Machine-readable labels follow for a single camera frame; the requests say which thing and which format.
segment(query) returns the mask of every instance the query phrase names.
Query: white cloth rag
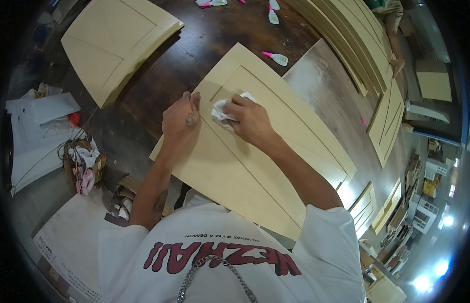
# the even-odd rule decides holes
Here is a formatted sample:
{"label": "white cloth rag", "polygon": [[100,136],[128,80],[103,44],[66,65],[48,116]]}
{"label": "white cloth rag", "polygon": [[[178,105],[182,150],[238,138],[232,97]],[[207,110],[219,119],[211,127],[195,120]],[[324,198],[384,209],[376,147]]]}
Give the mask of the white cloth rag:
{"label": "white cloth rag", "polygon": [[[93,138],[92,138],[92,141],[90,142],[90,146],[92,146],[91,151],[88,151],[86,148],[83,148],[80,146],[75,147],[77,153],[83,158],[83,160],[85,160],[85,165],[87,168],[92,167],[95,164],[95,160],[100,155],[100,151],[98,150],[97,144],[95,143]],[[68,153],[70,154],[70,156],[75,162],[77,163],[82,162],[82,159],[78,158],[77,153],[74,153],[74,150],[72,148],[68,150]]]}
{"label": "white cloth rag", "polygon": [[[246,97],[246,98],[252,100],[253,102],[255,102],[255,100],[253,99],[253,97],[249,93],[243,93],[240,96],[241,97]],[[230,119],[230,120],[233,120],[233,121],[238,121],[237,118],[235,118],[234,115],[226,114],[226,113],[223,112],[223,108],[225,107],[225,105],[228,102],[231,102],[231,100],[230,99],[222,99],[222,100],[218,100],[217,102],[215,102],[215,104],[213,105],[213,109],[211,110],[211,117],[212,117],[213,121],[220,124],[224,129],[233,131],[233,128],[229,124],[223,123],[223,120],[226,120],[226,119]]]}

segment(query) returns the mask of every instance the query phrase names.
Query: arm tattoo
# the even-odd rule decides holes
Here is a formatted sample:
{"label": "arm tattoo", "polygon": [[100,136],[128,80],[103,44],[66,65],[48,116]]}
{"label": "arm tattoo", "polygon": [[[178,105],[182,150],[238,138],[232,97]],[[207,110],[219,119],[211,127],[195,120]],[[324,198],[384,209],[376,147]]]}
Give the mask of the arm tattoo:
{"label": "arm tattoo", "polygon": [[164,205],[166,204],[166,198],[168,197],[168,190],[162,191],[156,199],[153,205],[154,212],[163,213]]}
{"label": "arm tattoo", "polygon": [[186,119],[184,121],[186,121],[186,126],[187,127],[193,126],[193,124],[195,123],[195,118],[193,117],[193,113],[190,112],[188,114],[188,117],[186,117]]}

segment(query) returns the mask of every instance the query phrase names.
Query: hand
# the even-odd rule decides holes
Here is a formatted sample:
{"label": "hand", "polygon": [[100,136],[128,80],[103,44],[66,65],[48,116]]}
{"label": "hand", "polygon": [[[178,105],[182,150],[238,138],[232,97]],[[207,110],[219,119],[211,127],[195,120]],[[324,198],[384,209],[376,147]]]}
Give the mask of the hand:
{"label": "hand", "polygon": [[248,98],[234,95],[223,112],[231,113],[237,118],[238,121],[225,120],[225,123],[232,126],[235,134],[263,152],[279,137],[270,124],[267,110]]}
{"label": "hand", "polygon": [[184,92],[183,97],[163,112],[163,146],[181,150],[193,137],[200,122],[200,93]]}
{"label": "hand", "polygon": [[395,79],[398,73],[403,69],[403,66],[405,65],[405,61],[403,59],[395,59],[395,60],[390,60],[390,64],[393,67],[392,79]]}

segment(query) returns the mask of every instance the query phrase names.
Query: right hand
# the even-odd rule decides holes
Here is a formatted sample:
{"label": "right hand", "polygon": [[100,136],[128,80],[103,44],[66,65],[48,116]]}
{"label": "right hand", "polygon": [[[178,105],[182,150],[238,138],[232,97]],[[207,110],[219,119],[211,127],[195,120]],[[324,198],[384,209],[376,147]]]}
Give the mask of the right hand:
{"label": "right hand", "polygon": [[234,95],[223,112],[231,113],[237,118],[238,121],[224,121],[232,126],[235,134],[262,151],[279,137],[270,124],[267,110],[248,98]]}

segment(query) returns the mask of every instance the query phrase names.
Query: red object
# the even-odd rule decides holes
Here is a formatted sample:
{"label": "red object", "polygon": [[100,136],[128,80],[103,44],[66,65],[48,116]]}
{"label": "red object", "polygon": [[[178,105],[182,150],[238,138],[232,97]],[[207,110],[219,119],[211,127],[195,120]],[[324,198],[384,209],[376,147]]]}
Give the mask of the red object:
{"label": "red object", "polygon": [[80,122],[80,112],[73,112],[71,114],[68,115],[68,119],[70,120],[70,122],[75,126],[77,127],[78,126],[78,122]]}

